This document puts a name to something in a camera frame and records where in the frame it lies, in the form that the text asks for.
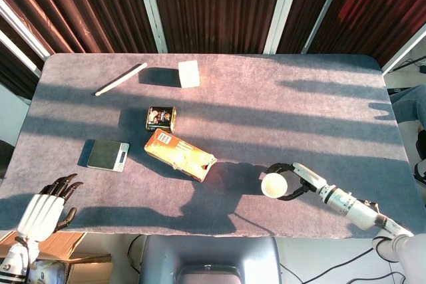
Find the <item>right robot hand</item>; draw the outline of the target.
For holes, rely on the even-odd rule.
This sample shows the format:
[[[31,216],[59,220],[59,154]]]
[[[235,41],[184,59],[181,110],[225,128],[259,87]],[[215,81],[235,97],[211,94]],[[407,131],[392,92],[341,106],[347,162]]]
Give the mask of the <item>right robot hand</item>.
[[[318,193],[326,185],[323,177],[300,163],[276,163],[266,170],[261,191],[268,198],[290,201],[308,191]]]

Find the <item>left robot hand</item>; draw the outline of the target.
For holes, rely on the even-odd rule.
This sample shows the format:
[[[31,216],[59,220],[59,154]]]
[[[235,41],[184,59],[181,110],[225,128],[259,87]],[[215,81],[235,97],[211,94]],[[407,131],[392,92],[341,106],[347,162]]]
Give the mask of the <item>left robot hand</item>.
[[[41,242],[48,239],[53,233],[64,229],[74,219],[77,209],[71,208],[60,221],[64,206],[74,191],[82,182],[74,182],[77,174],[70,174],[56,179],[35,194],[29,202],[17,227],[19,237]]]

